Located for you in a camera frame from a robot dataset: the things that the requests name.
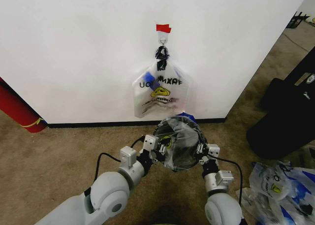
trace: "pile of plastic bags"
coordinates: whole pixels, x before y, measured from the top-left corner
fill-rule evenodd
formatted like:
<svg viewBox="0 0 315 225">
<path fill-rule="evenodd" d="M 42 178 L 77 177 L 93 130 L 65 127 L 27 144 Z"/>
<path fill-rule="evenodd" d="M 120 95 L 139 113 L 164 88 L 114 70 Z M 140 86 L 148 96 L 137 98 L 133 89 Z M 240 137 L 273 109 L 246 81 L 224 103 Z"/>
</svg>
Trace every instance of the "pile of plastic bags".
<svg viewBox="0 0 315 225">
<path fill-rule="evenodd" d="M 255 163 L 242 206 L 263 225 L 315 225 L 315 170 Z"/>
</svg>

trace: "white wall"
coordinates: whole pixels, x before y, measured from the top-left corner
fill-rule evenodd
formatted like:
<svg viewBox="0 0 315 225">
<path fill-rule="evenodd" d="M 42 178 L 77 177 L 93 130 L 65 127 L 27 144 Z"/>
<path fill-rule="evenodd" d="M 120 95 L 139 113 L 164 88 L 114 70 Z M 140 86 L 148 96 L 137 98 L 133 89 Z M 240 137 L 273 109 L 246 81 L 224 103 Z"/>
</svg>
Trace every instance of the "white wall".
<svg viewBox="0 0 315 225">
<path fill-rule="evenodd" d="M 0 0 L 2 78 L 48 123 L 133 115 L 155 24 L 195 85 L 187 112 L 224 118 L 302 0 Z"/>
<path fill-rule="evenodd" d="M 307 21 L 312 21 L 315 18 L 315 0 L 304 0 L 298 9 L 298 12 L 303 12 L 302 15 L 306 13 L 310 16 Z"/>
</svg>

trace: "red tape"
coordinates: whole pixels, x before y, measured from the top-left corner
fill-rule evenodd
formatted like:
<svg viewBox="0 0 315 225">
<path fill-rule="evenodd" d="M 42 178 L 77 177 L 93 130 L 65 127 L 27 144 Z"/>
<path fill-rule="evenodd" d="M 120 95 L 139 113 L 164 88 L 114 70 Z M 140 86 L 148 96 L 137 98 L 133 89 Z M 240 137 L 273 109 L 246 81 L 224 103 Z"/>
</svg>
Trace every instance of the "red tape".
<svg viewBox="0 0 315 225">
<path fill-rule="evenodd" d="M 159 25 L 159 24 L 157 24 L 157 32 L 170 33 L 171 29 L 172 28 L 169 27 L 169 24 L 166 24 L 166 25 Z"/>
</svg>

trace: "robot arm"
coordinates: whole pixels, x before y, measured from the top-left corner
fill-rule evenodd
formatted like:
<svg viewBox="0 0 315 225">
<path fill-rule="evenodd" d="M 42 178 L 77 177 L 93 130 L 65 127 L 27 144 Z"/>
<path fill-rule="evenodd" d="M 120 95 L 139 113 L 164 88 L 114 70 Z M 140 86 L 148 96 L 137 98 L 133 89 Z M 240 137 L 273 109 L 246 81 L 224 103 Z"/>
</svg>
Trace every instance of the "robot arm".
<svg viewBox="0 0 315 225">
<path fill-rule="evenodd" d="M 196 158 L 203 166 L 208 201 L 205 213 L 212 225 L 246 224 L 242 219 L 242 209 L 237 201 L 226 192 L 233 181 L 230 171 L 218 168 L 215 157 L 219 155 L 217 145 L 199 145 Z M 164 157 L 165 147 L 158 146 L 158 138 L 146 135 L 140 156 L 131 147 L 120 150 L 121 165 L 118 172 L 101 174 L 90 188 L 82 194 L 73 196 L 47 214 L 35 225 L 100 225 L 109 218 L 121 213 L 127 200 L 140 183 L 151 165 Z"/>
<path fill-rule="evenodd" d="M 134 149 L 123 147 L 118 172 L 101 174 L 85 192 L 67 199 L 35 225 L 100 225 L 121 213 L 130 193 L 148 173 L 150 151 L 157 143 L 157 137 L 146 135 L 139 157 Z"/>
<path fill-rule="evenodd" d="M 218 161 L 208 154 L 218 157 L 220 148 L 217 145 L 199 145 L 196 158 L 203 166 L 202 176 L 208 200 L 205 205 L 205 214 L 212 225 L 246 225 L 239 203 L 227 194 L 229 184 L 234 180 L 231 171 L 218 168 Z"/>
</svg>

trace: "yellow logo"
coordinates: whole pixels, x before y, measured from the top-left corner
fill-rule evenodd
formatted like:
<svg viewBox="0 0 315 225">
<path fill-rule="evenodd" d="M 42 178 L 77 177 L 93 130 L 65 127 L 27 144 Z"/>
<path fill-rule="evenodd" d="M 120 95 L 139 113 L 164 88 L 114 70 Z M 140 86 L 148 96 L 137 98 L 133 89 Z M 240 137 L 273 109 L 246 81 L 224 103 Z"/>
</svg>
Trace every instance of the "yellow logo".
<svg viewBox="0 0 315 225">
<path fill-rule="evenodd" d="M 151 93 L 151 97 L 169 96 L 170 94 L 171 92 L 168 89 L 163 88 L 162 86 L 159 86 Z"/>
<path fill-rule="evenodd" d="M 162 137 L 159 141 L 161 144 L 166 146 L 167 149 L 171 148 L 172 146 L 172 138 L 168 135 Z"/>
<path fill-rule="evenodd" d="M 271 186 L 271 190 L 275 193 L 281 193 L 281 190 L 275 184 Z"/>
</svg>

